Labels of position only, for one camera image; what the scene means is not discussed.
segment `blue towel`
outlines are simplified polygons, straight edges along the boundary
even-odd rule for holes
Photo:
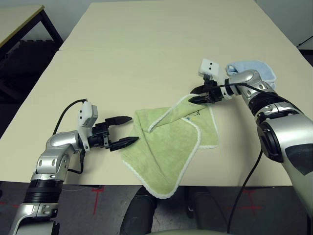
[[[226,66],[226,72],[228,75],[233,75],[245,70],[257,70],[263,81],[267,82],[273,89],[276,88],[274,82],[277,77],[271,67],[265,62],[259,60],[237,61],[229,63]]]

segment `green towel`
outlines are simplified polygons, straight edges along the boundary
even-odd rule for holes
[[[130,135],[139,140],[122,150],[122,159],[157,198],[174,194],[197,149],[218,145],[211,107],[188,102],[193,96],[172,108],[135,111]]]

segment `beige table surface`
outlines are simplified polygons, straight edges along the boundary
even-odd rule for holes
[[[98,122],[136,109],[175,104],[202,84],[202,58],[221,66],[238,60],[266,61],[277,92],[313,117],[313,69],[252,0],[166,0],[93,3],[57,52],[0,141],[0,180],[28,182],[62,110],[88,98]],[[76,128],[80,105],[65,115],[59,131]],[[213,106],[220,133],[215,149],[198,150],[181,185],[237,186],[260,150],[254,118],[241,97]],[[132,124],[110,128],[128,135]],[[71,160],[78,168],[78,156]],[[136,185],[120,151],[95,149],[71,184]],[[250,185],[290,185],[279,163],[266,157]]]
[[[0,47],[43,10],[43,8],[43,5],[0,8]]]

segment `silver robot arm segment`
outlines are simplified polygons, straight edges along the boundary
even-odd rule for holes
[[[215,103],[223,98],[241,95],[255,117],[264,154],[283,165],[292,185],[313,218],[313,122],[297,107],[281,98],[262,81],[256,70],[231,75],[221,86],[204,75],[204,85],[191,93],[202,94],[189,101]]]
[[[109,126],[126,123],[131,117],[107,118],[93,127],[97,117],[97,107],[85,101],[78,115],[77,130],[61,132],[48,139],[45,151],[37,161],[24,201],[15,215],[10,235],[57,235],[60,225],[50,219],[57,216],[59,196],[67,172],[82,173],[85,153],[93,147],[115,151],[138,140],[138,137],[126,137],[111,142],[109,138]],[[72,155],[79,151],[81,170],[69,169]]]

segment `white wall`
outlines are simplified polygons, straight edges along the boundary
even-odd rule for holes
[[[65,40],[91,2],[121,0],[0,0],[0,7],[43,4],[61,37]],[[256,0],[280,30],[296,46],[313,35],[313,0]],[[48,39],[38,24],[25,39]],[[313,39],[299,49],[313,49]]]
[[[313,35],[313,0],[256,0],[286,37],[299,45]],[[313,49],[313,39],[299,49]]]
[[[65,40],[92,2],[128,0],[0,0],[0,7],[42,4],[53,25]],[[37,24],[24,39],[51,39],[44,26]]]

